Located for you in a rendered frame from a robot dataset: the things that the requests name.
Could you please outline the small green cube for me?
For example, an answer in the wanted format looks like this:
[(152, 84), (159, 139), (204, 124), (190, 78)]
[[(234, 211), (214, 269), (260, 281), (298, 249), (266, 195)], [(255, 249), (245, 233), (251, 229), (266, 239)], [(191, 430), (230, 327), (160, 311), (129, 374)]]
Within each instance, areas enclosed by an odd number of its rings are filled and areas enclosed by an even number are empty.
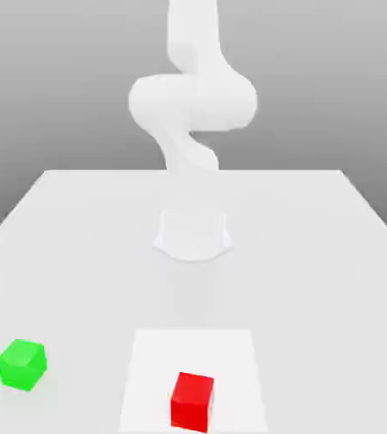
[(6, 387), (30, 392), (47, 370), (45, 347), (14, 339), (0, 354), (0, 380)]

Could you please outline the small red cube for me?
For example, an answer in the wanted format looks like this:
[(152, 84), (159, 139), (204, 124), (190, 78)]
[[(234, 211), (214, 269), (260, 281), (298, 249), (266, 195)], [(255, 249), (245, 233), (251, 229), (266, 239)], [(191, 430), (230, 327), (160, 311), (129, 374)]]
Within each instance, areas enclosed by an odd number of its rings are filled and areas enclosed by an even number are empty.
[(207, 433), (214, 379), (180, 372), (170, 398), (170, 425)]

